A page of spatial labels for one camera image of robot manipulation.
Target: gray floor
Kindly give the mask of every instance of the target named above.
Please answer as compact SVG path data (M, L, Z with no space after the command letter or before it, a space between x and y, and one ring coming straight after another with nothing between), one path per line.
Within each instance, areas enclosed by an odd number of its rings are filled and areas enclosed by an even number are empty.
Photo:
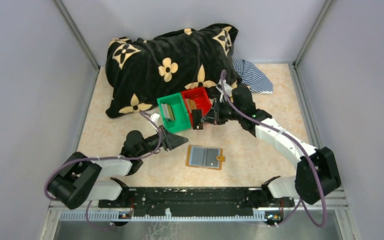
M321 220L320 211L312 213ZM108 226L108 223L97 223ZM257 222L130 222L115 230L93 229L86 222L62 221L54 240L341 240L335 213L325 228L315 227L300 211L279 228Z

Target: white wall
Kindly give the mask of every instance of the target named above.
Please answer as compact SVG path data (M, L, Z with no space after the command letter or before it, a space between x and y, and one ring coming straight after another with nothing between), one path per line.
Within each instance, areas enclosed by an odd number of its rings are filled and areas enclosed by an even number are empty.
M362 239L384 240L384 1L337 1L299 69Z
M0 240L38 239L94 79L51 0L0 0Z
M151 39L183 28L230 23L239 29L234 57L293 61L324 0L64 0L98 63L112 38Z

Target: yellow clip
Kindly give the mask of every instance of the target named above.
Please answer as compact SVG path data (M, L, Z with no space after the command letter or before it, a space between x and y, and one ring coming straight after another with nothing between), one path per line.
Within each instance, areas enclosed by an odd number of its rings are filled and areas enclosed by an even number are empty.
M215 159L217 159L217 161L220 161L220 162L224 162L225 161L225 157L224 156L217 156L215 157Z

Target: beige tabletop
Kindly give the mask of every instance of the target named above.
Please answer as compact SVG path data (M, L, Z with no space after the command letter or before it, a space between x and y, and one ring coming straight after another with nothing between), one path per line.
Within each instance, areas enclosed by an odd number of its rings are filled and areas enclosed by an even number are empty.
M252 95L259 109L266 110L293 135L308 142L303 117L287 64L257 64L274 85L273 94ZM112 87L102 68L87 113L78 151L94 157L117 156L126 134L139 130L145 138L156 133L138 113L116 119L105 114L112 99ZM224 125L205 124L204 130L176 133L189 142L172 151L143 159L137 173L119 178L130 187L257 187L271 177L295 175L295 169L269 144L243 130L237 121ZM186 166L188 145L223 148L221 170Z

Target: floral blanket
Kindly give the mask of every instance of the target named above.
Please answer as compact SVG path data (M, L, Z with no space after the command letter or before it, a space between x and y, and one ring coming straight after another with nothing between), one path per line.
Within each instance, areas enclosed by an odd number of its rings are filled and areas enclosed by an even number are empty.
M237 85L232 54L238 30L229 24L213 24L201 30L186 28L152 40L127 37L109 43L106 78L114 88L106 114L117 118L157 106L157 98L187 89L205 87L210 97L220 73L226 69L229 85Z

